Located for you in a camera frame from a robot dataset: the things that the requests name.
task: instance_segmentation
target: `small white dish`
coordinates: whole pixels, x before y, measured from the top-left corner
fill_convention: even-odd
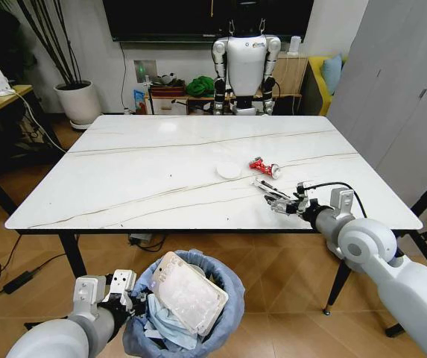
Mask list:
[[[216,165],[216,172],[224,179],[236,179],[241,175],[241,167],[233,162],[220,162]]]

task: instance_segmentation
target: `yellow chair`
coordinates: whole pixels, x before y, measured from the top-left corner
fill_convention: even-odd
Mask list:
[[[325,116],[331,105],[332,95],[327,91],[326,82],[320,68],[329,57],[313,56],[308,58],[301,94],[300,114],[304,116]]]

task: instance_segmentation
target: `white bottle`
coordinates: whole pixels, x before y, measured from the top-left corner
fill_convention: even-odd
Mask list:
[[[289,43],[288,55],[298,56],[300,54],[300,43],[301,43],[301,37],[292,36],[291,42]]]

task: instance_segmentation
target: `white wardrobe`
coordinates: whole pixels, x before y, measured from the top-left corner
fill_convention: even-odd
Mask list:
[[[427,0],[369,0],[327,116],[406,204],[419,198],[427,187]]]

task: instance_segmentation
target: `white flower pot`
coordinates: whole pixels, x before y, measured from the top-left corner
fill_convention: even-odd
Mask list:
[[[75,129],[87,129],[101,115],[101,105],[94,85],[91,81],[82,82],[87,86],[80,89],[63,89],[65,84],[58,84],[54,88],[64,112],[71,119],[71,126]]]

